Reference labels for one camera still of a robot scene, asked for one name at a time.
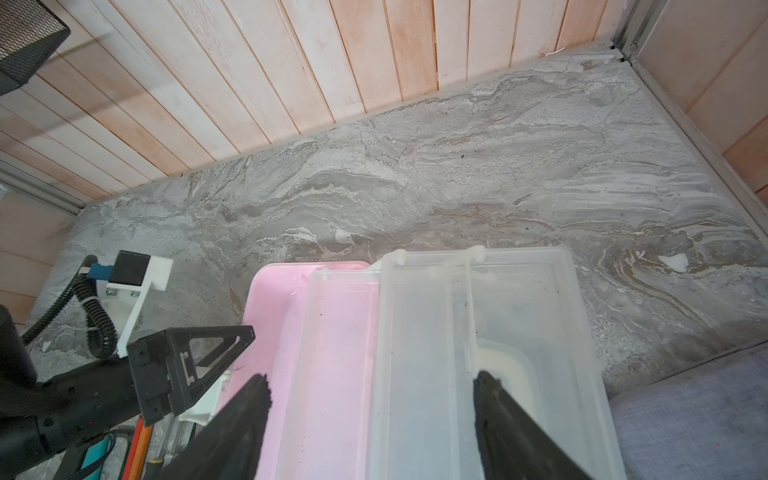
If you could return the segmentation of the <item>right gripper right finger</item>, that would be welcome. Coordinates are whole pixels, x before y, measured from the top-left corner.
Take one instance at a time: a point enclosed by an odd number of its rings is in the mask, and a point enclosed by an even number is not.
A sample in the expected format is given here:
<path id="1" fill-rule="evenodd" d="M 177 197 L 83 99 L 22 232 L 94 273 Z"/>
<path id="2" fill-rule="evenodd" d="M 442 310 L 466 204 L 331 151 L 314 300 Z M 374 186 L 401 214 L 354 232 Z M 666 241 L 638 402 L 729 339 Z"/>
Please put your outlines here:
<path id="1" fill-rule="evenodd" d="M 473 380 L 475 432 L 486 479 L 587 479 L 505 390 L 482 370 Z"/>

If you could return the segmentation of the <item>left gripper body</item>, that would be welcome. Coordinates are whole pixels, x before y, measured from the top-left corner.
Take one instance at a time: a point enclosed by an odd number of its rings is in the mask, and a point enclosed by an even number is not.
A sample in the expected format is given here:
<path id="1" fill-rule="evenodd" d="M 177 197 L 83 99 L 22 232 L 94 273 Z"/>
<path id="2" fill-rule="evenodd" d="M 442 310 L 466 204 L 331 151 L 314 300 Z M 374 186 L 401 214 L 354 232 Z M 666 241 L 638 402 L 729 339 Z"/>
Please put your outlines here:
<path id="1" fill-rule="evenodd" d="M 129 362 L 107 359 L 33 387 L 1 381 L 1 477 L 12 479 L 137 416 Z"/>

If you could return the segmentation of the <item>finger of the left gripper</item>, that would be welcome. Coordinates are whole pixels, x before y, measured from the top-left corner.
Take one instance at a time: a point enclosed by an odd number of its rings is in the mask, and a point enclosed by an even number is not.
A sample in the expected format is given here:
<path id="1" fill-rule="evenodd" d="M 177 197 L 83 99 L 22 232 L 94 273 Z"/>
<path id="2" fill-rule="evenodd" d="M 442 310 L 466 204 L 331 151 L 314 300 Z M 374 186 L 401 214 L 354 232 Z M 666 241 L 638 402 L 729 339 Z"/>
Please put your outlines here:
<path id="1" fill-rule="evenodd" d="M 253 343 L 248 325 L 179 327 L 127 346 L 128 362 L 144 424 L 193 407 Z"/>

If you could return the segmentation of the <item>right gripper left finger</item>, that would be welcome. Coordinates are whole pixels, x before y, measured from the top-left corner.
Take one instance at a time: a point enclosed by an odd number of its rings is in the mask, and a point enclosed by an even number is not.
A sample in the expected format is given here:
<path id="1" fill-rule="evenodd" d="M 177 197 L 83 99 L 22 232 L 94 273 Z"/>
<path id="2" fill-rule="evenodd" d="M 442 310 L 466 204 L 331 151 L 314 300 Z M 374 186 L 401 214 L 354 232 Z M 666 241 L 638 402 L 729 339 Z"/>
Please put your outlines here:
<path id="1" fill-rule="evenodd" d="M 254 479 L 271 405 L 268 378 L 252 376 L 158 477 Z"/>

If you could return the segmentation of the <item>pink plastic tool box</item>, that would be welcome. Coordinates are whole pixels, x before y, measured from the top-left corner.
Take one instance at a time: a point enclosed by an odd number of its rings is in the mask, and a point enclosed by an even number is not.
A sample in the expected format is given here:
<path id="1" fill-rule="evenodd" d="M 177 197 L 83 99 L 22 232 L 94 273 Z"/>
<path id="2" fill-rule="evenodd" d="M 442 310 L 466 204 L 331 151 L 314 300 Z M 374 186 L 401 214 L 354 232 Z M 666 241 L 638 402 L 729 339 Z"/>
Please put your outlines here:
<path id="1" fill-rule="evenodd" d="M 593 478 L 625 477 L 567 248 L 270 264 L 243 321 L 219 400 L 267 377 L 261 479 L 479 479 L 480 371 Z"/>

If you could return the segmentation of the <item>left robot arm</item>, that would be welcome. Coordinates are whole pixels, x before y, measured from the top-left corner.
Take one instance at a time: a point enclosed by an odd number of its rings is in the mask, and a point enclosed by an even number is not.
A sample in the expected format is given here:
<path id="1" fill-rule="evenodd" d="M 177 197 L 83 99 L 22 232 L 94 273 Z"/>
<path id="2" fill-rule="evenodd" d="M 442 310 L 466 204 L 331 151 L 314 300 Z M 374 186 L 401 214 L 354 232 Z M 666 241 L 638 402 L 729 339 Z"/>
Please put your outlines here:
<path id="1" fill-rule="evenodd" d="M 13 479 L 55 455 L 142 416 L 152 426 L 193 407 L 253 343 L 248 325 L 168 328 L 57 375 L 37 373 L 7 309 L 1 311 L 1 476 Z"/>

